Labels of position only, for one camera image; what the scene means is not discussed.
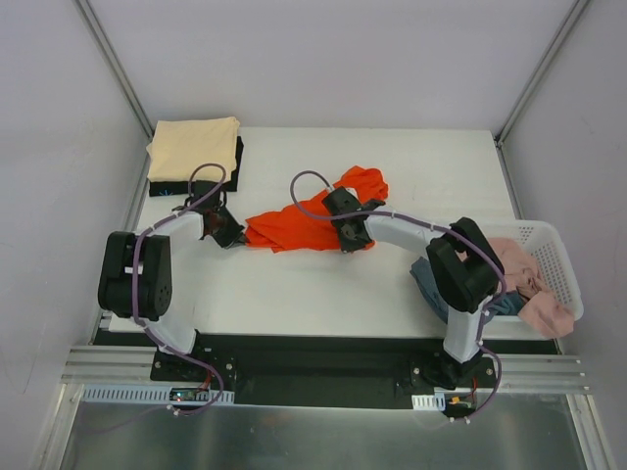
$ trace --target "pink cloth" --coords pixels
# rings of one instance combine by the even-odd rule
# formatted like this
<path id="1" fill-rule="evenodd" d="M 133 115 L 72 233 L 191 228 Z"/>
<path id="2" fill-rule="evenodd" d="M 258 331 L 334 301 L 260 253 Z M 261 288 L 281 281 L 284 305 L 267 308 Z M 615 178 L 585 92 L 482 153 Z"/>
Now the pink cloth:
<path id="1" fill-rule="evenodd" d="M 518 316 L 546 338 L 560 338 L 572 333 L 575 316 L 557 301 L 555 293 L 545 283 L 536 259 L 509 238 L 488 241 L 505 269 L 507 291 L 518 291 L 528 301 Z"/>

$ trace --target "beige cloth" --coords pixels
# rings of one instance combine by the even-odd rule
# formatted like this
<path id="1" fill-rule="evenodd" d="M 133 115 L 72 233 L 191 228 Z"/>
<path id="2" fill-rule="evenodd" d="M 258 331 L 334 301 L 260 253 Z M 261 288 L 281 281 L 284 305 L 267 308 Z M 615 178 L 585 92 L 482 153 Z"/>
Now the beige cloth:
<path id="1" fill-rule="evenodd" d="M 150 181 L 187 181 L 194 169 L 202 164 L 220 164 L 230 181 L 237 167 L 235 148 L 239 121 L 235 117 L 210 120 L 181 120 L 157 122 L 155 137 L 146 147 L 150 155 Z M 219 168 L 201 169 L 195 180 L 220 181 Z"/>
<path id="2" fill-rule="evenodd" d="M 560 338 L 572 333 L 575 315 L 555 298 L 547 286 L 535 258 L 509 238 L 488 240 L 505 270 L 507 291 L 518 291 L 527 304 L 518 316 L 545 338 Z"/>

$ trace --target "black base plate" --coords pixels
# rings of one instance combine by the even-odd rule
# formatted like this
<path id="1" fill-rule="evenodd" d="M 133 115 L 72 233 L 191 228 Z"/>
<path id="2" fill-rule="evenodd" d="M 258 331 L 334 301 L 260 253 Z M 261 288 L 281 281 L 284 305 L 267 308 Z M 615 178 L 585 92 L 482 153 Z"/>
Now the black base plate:
<path id="1" fill-rule="evenodd" d="M 199 335 L 209 357 L 235 391 L 241 404 L 328 406 L 352 408 L 411 408 L 411 395 L 430 395 L 433 389 L 420 377 L 420 364 L 442 353 L 442 340 L 289 337 L 254 335 Z M 148 346 L 145 335 L 100 331 L 96 344 Z M 486 341 L 496 353 L 557 354 L 549 341 Z M 153 367 L 156 381 L 181 381 L 180 372 Z M 496 375 L 492 360 L 479 362 L 480 388 L 491 388 Z M 206 378 L 202 369 L 195 384 Z M 468 383 L 459 384 L 469 389 Z M 217 381 L 212 381 L 212 388 Z"/>

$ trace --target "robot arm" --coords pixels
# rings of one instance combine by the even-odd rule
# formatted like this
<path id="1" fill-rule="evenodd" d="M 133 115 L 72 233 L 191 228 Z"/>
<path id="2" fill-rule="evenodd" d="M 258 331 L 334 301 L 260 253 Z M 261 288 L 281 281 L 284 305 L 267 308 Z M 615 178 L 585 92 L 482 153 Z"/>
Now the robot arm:
<path id="1" fill-rule="evenodd" d="M 499 283 L 493 268 L 451 234 L 442 235 L 410 223 L 406 218 L 411 217 L 386 207 L 381 201 L 368 201 L 362 205 L 351 192 L 340 187 L 331 191 L 322 202 L 332 215 L 375 209 L 398 215 L 373 213 L 333 220 L 343 252 L 360 250 L 372 241 L 379 241 L 429 258 L 440 295 L 449 305 L 449 320 L 444 339 L 445 353 L 422 376 L 432 385 L 454 389 L 472 372 L 482 355 L 478 345 L 481 315 Z M 451 225 L 451 231 L 478 247 L 503 272 L 501 262 L 473 220 L 464 217 Z M 465 253 L 464 259 L 459 257 L 460 253 Z"/>
<path id="2" fill-rule="evenodd" d="M 191 204 L 196 203 L 214 188 L 211 182 L 197 181 Z M 138 265 L 139 316 L 145 329 L 163 344 L 190 354 L 196 344 L 192 325 L 172 314 L 171 257 L 178 251 L 211 235 L 223 248 L 241 243 L 242 229 L 215 194 L 193 211 L 186 211 L 176 219 L 153 230 L 143 241 Z M 105 310 L 121 318 L 131 318 L 131 276 L 133 252 L 137 235 L 114 232 L 107 240 L 107 248 L 98 286 L 98 303 Z"/>

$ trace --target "folded cloth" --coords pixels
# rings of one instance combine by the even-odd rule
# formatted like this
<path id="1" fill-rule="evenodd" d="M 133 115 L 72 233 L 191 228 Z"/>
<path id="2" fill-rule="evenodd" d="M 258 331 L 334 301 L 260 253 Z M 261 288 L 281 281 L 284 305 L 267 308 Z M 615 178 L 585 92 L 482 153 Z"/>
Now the folded cloth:
<path id="1" fill-rule="evenodd" d="M 220 187 L 222 191 L 235 192 L 237 191 L 237 184 L 239 182 L 239 168 L 242 167 L 242 154 L 244 153 L 244 142 L 241 137 L 237 137 L 237 145 L 235 147 L 235 161 L 237 166 L 231 171 L 231 180 L 225 182 Z M 173 194 L 187 194 L 189 192 L 188 187 L 189 179 L 185 181 L 150 181 L 148 188 L 148 195 L 152 198 L 155 196 L 171 196 Z"/>
<path id="2" fill-rule="evenodd" d="M 155 137 L 146 147 L 150 155 L 148 179 L 153 181 L 187 181 L 202 164 L 220 164 L 230 181 L 236 168 L 235 151 L 239 121 L 235 117 L 209 120 L 157 122 Z M 216 167 L 203 168 L 196 180 L 219 181 L 222 172 Z"/>
<path id="3" fill-rule="evenodd" d="M 560 338 L 571 333 L 575 316 L 557 301 L 537 260 L 509 238 L 488 241 L 505 270 L 507 291 L 515 291 L 528 301 L 518 316 L 546 338 Z"/>
<path id="4" fill-rule="evenodd" d="M 383 180 L 381 171 L 376 168 L 353 166 L 333 186 L 354 188 L 362 203 L 370 199 L 385 200 L 388 197 L 388 185 Z M 327 194 L 326 191 L 320 191 L 301 204 L 309 212 L 329 215 L 322 204 L 322 199 Z M 282 211 L 266 212 L 246 221 L 249 247 L 271 248 L 275 253 L 303 248 L 319 251 L 340 248 L 337 232 L 330 221 L 308 217 L 294 205 L 287 206 Z"/>
<path id="5" fill-rule="evenodd" d="M 422 297 L 427 301 L 436 315 L 444 321 L 449 322 L 449 305 L 440 296 L 435 277 L 431 270 L 431 263 L 426 258 L 419 258 L 411 265 L 410 274 L 418 284 Z M 525 302 L 517 292 L 508 292 L 498 303 L 490 305 L 490 314 L 486 323 L 492 320 L 495 315 L 518 315 Z"/>

